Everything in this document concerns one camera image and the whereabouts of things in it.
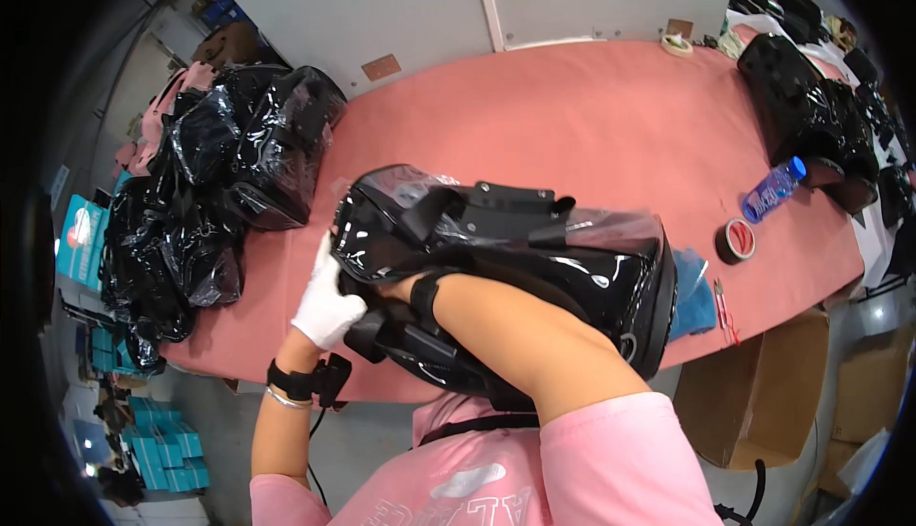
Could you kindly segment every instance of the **gray floor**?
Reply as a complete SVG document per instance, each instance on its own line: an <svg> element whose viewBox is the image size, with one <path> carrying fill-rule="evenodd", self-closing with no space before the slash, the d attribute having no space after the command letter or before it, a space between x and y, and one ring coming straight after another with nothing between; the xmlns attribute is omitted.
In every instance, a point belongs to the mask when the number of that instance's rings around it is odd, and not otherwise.
<svg viewBox="0 0 916 526"><path fill-rule="evenodd" d="M836 366L859 337L884 333L916 319L914 290L892 291L865 303L844 305L830 312L830 352L817 415L817 437L811 430L797 462L768 469L767 489L754 523L790 524L817 469L832 426ZM650 385L673 396L681 376L675 367L658 373ZM250 449L260 394L234 396L222 380L181 373L169 368L150 385L153 397L177 403L188 422L200 432L204 458L211 469L205 506L214 522L226 526L249 524ZM352 403L341 413L328 413L312 442L312 466L322 483L332 513L384 462L410 447L410 416L415 405ZM727 471L700 460L714 502L747 511L754 495L753 472Z"/></svg>

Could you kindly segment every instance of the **blue cloth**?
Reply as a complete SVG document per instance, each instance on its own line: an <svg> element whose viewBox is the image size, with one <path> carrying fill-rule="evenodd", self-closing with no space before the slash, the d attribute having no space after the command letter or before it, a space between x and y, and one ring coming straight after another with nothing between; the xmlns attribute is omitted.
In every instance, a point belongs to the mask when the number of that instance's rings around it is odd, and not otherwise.
<svg viewBox="0 0 916 526"><path fill-rule="evenodd" d="M673 250L678 269L678 298L674 304L669 341L696 336L716 327L716 300L705 275L706 261L692 249Z"/></svg>

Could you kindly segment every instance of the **white glove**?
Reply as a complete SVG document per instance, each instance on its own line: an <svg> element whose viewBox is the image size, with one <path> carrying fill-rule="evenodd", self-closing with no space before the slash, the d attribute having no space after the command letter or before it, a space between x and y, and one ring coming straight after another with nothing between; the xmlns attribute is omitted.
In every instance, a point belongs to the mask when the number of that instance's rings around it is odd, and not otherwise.
<svg viewBox="0 0 916 526"><path fill-rule="evenodd" d="M312 279L305 289L299 311L290 323L312 339L316 346L329 350L337 345L354 323L365 315L363 298L351 293L341 295L337 277L341 266L331 256L331 234L318 246Z"/></svg>

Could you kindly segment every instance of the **pile of black bags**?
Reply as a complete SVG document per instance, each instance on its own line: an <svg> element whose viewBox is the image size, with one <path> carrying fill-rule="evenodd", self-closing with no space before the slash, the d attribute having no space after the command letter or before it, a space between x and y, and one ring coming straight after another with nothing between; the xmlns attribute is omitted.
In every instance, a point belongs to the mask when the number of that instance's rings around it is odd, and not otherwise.
<svg viewBox="0 0 916 526"><path fill-rule="evenodd" d="M242 296L248 228L308 222L322 156L346 99L321 71L227 67L162 115L150 176L112 199L99 269L102 300L127 323L143 370L158 341L182 341L200 307Z"/></svg>

